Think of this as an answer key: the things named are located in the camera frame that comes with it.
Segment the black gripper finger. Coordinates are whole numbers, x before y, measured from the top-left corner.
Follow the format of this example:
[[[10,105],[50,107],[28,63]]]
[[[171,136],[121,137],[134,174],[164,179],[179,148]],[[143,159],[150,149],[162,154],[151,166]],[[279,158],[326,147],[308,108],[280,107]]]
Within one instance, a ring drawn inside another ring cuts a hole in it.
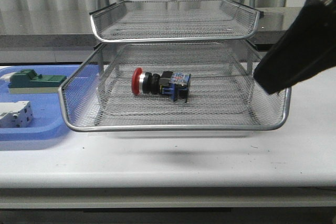
[[[262,58],[254,79],[283,90],[335,67],[335,0],[306,0],[295,21]]]
[[[335,67],[335,43],[287,48],[268,59],[266,92],[279,92],[332,67]]]

